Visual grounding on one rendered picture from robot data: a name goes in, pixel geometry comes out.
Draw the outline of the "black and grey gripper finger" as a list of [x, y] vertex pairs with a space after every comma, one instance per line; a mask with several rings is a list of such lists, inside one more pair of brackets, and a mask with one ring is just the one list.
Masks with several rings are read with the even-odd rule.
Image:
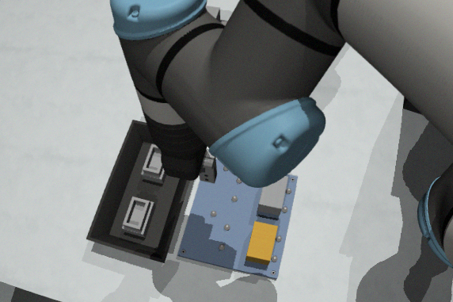
[[216, 158], [215, 158], [215, 156], [212, 156], [212, 155], [209, 153], [208, 150], [209, 150], [209, 149], [206, 149], [206, 152], [205, 152], [204, 157], [205, 157], [205, 158], [209, 158], [209, 159], [214, 159], [214, 165], [215, 165], [215, 177], [217, 177]]
[[[212, 170], [210, 170], [210, 169], [212, 169]], [[215, 184], [216, 177], [215, 177], [214, 159], [209, 159], [209, 158], [204, 157], [199, 176], [200, 176], [201, 181], [210, 182], [210, 183]]]

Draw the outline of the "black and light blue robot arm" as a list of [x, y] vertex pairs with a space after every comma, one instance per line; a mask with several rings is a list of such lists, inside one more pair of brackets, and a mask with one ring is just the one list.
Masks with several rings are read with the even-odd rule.
[[246, 185], [278, 182], [317, 144], [309, 96], [346, 42], [453, 145], [453, 0], [239, 0], [226, 25], [206, 5], [110, 0], [135, 88]]

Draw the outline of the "yellow rectangular block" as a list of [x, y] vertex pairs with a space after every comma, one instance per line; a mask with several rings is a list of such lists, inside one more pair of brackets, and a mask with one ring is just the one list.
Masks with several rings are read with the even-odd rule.
[[278, 226], [254, 221], [246, 261], [270, 263]]

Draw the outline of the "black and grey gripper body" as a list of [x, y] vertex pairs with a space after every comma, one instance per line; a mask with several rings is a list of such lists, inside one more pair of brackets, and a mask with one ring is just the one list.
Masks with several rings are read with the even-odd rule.
[[170, 177], [196, 180], [207, 149], [206, 144], [168, 103], [159, 103], [136, 93], [147, 127], [161, 150], [161, 162]]

